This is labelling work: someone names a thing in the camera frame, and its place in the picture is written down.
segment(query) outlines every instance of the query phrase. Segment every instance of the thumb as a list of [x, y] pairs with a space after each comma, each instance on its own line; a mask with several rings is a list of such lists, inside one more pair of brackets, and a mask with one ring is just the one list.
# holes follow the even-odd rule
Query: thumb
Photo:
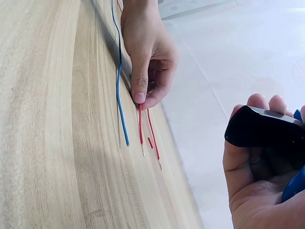
[[137, 104], [144, 103], [146, 99], [148, 86], [148, 66], [150, 58], [151, 57], [149, 55], [131, 55], [131, 90], [132, 98]]
[[[237, 105], [234, 108], [231, 118], [241, 107]], [[239, 148], [225, 141], [223, 166], [229, 200], [231, 200], [237, 192], [254, 182], [249, 166], [249, 149]]]
[[279, 225], [283, 223], [286, 228], [304, 228], [304, 214], [305, 214], [305, 190], [299, 192], [294, 197], [290, 198], [284, 203], [275, 208], [275, 215], [279, 221]]

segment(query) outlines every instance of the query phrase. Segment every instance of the finger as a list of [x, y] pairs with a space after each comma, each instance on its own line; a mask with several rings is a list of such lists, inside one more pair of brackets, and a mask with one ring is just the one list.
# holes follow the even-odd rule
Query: finger
[[289, 116], [289, 117], [292, 117], [292, 118], [294, 117], [294, 114], [291, 111], [288, 111], [288, 110], [285, 112], [285, 115]]
[[[268, 110], [267, 100], [261, 94], [253, 94], [249, 97], [247, 105]], [[272, 170], [263, 158], [262, 148], [251, 148], [249, 164], [255, 180], [266, 180], [273, 176]]]
[[150, 56], [147, 54], [133, 54], [131, 90], [135, 103], [142, 104], [145, 101], [148, 86], [148, 65]]
[[148, 81], [151, 82], [153, 81], [154, 83], [159, 83], [159, 81], [156, 81], [156, 75], [157, 75], [156, 69], [151, 69], [148, 67]]
[[287, 105], [283, 98], [279, 95], [273, 96], [269, 101], [270, 111], [285, 114], [287, 111]]
[[287, 225], [286, 228], [304, 228], [304, 214], [305, 214], [305, 190], [297, 193], [292, 198], [284, 203], [281, 203], [273, 209], [274, 215], [272, 218], [277, 219], [274, 228], [281, 228]]
[[261, 94], [251, 95], [248, 99], [247, 105], [265, 109], [265, 110], [269, 109], [269, 105], [267, 103], [266, 98]]
[[283, 192], [285, 187], [291, 181], [291, 179], [294, 178], [298, 173], [299, 170], [293, 170], [283, 175], [272, 177], [271, 179], [269, 179], [269, 181], [277, 185], [278, 192]]
[[[266, 99], [260, 94], [250, 96], [247, 104], [263, 109], [268, 107]], [[231, 117], [239, 108], [240, 105], [234, 108]], [[248, 148], [235, 147], [225, 141], [223, 166], [228, 186], [229, 199], [245, 186], [255, 181], [250, 169], [249, 158], [250, 151]]]
[[[270, 99], [269, 106], [270, 110], [273, 112], [283, 115], [287, 112], [287, 105], [284, 99], [279, 95], [275, 95]], [[271, 156], [266, 156], [265, 158], [276, 176], [286, 174], [294, 169], [288, 160], [276, 153]]]
[[249, 165], [255, 181], [272, 178], [273, 172], [263, 157], [262, 148], [250, 148]]
[[169, 92], [175, 69], [166, 69], [160, 71], [159, 83], [156, 85], [151, 94], [146, 97], [143, 103], [143, 109], [151, 108], [157, 105]]

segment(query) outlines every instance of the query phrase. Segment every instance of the blue wire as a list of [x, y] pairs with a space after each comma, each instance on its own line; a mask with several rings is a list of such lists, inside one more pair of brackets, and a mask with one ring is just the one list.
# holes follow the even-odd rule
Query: blue wire
[[120, 110], [121, 121], [122, 121], [123, 131], [124, 131], [124, 135], [125, 135], [126, 145], [129, 146], [129, 138], [128, 138], [128, 134], [127, 134], [127, 130], [126, 130], [124, 114], [123, 114], [123, 109], [122, 109], [121, 100], [120, 100], [120, 91], [119, 91], [120, 77], [121, 77], [121, 71], [122, 71], [121, 34], [120, 34], [119, 27], [118, 27], [118, 25], [115, 21], [115, 18], [114, 18], [113, 0], [111, 0], [111, 10], [112, 10], [113, 23], [114, 23], [114, 25], [116, 27], [116, 30], [118, 31], [118, 35], [119, 35], [119, 69], [118, 69], [118, 76], [117, 76], [117, 79], [116, 79], [116, 100], [118, 102], [118, 106], [119, 106], [119, 110]]

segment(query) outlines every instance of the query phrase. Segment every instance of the fingernail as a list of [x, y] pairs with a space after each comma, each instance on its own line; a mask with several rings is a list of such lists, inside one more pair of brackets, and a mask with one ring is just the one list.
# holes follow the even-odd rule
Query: fingernail
[[142, 104], [145, 102], [145, 93], [135, 93], [133, 99], [136, 103]]

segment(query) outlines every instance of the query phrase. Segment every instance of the black tool handle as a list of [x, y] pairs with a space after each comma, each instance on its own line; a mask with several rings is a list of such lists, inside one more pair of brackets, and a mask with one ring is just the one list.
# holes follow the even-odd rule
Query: black tool handle
[[243, 106], [229, 121], [226, 141], [237, 147], [305, 149], [305, 124], [286, 115]]

